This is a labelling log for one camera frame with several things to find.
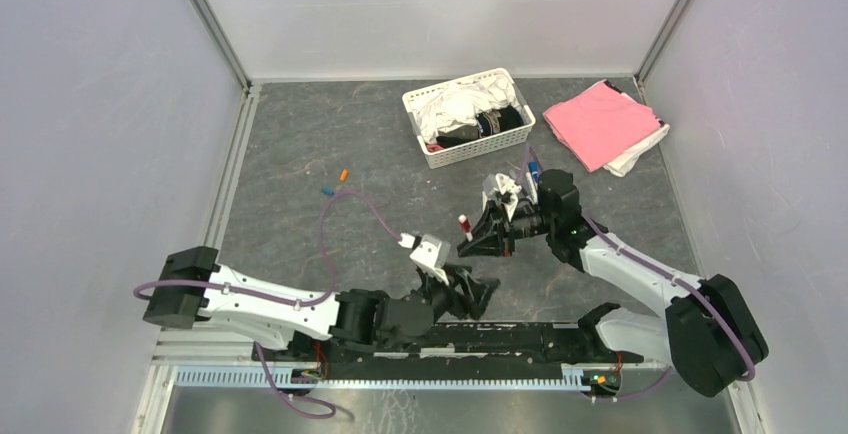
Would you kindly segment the white pen blue ends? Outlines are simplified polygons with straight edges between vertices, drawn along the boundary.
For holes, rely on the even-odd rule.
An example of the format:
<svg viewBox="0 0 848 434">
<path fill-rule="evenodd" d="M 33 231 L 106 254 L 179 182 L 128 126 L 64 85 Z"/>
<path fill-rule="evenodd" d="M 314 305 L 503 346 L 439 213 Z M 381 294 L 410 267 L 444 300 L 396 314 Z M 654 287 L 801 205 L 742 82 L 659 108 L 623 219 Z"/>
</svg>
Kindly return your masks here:
<svg viewBox="0 0 848 434">
<path fill-rule="evenodd" d="M 540 176 L 538 164 L 535 161 L 531 161 L 527 164 L 527 169 L 529 179 L 531 179 L 534 184 L 538 184 Z"/>
</svg>

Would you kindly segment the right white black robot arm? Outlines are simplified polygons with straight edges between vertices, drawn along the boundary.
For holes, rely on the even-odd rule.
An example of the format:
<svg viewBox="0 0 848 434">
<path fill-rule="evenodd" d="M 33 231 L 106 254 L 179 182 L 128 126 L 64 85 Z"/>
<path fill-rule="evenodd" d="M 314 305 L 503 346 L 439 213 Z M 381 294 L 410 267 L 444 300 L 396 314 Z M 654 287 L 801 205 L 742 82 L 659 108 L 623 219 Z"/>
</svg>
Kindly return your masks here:
<svg viewBox="0 0 848 434">
<path fill-rule="evenodd" d="M 571 173 L 550 169 L 521 186 L 488 176 L 482 212 L 458 222 L 461 257 L 508 257 L 523 239 L 543 237 L 551 254 L 577 271 L 610 283 L 649 309 L 599 309 L 577 336 L 580 354 L 602 362 L 629 352 L 673 368 L 695 392 L 714 397 L 750 382 L 769 355 L 768 344 L 739 287 L 716 274 L 702 278 L 671 268 L 626 244 L 584 212 Z"/>
</svg>

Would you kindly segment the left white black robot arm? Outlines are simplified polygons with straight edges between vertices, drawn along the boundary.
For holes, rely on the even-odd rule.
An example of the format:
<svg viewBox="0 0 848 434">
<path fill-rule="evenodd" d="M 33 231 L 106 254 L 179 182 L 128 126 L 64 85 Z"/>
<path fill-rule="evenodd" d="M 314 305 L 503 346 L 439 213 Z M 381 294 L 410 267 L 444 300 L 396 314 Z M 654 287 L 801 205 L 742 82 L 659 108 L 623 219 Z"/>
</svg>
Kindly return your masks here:
<svg viewBox="0 0 848 434">
<path fill-rule="evenodd" d="M 468 266 L 446 264 L 443 280 L 418 266 L 420 287 L 399 298 L 365 289 L 326 294 L 252 278 L 217 257 L 206 246 L 169 255 L 159 279 L 133 292 L 147 303 L 143 320 L 184 330 L 208 323 L 297 362 L 314 341 L 365 353 L 420 345 L 445 314 L 480 319 L 500 285 L 474 278 Z"/>
</svg>

